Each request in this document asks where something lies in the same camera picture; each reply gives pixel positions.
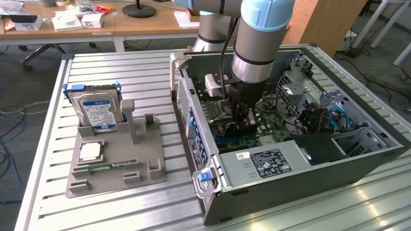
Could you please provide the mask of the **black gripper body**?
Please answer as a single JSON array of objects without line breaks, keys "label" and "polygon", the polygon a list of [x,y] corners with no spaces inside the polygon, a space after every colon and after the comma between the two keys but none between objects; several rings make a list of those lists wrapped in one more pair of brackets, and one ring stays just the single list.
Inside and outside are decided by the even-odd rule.
[{"label": "black gripper body", "polygon": [[241,81],[231,84],[229,90],[231,105],[246,105],[248,107],[256,107],[257,103],[262,99],[265,88],[266,81],[260,83],[248,83]]}]

